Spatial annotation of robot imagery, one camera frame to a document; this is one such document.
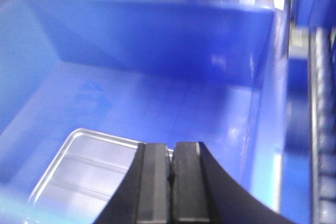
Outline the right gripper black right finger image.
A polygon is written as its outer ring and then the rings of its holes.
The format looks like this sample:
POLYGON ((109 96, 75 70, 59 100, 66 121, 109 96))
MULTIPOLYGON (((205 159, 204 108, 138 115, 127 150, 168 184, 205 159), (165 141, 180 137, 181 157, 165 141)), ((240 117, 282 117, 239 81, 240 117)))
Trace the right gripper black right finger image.
POLYGON ((173 223, 291 223, 237 183, 202 142, 178 142, 172 172, 173 223))

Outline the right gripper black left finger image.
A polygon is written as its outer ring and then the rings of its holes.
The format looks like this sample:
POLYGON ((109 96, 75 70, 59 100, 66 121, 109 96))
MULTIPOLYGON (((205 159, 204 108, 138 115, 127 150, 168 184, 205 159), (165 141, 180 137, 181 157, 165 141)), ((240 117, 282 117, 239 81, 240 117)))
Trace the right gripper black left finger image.
POLYGON ((119 187, 97 223, 169 223, 170 158, 165 144, 138 145, 119 187))

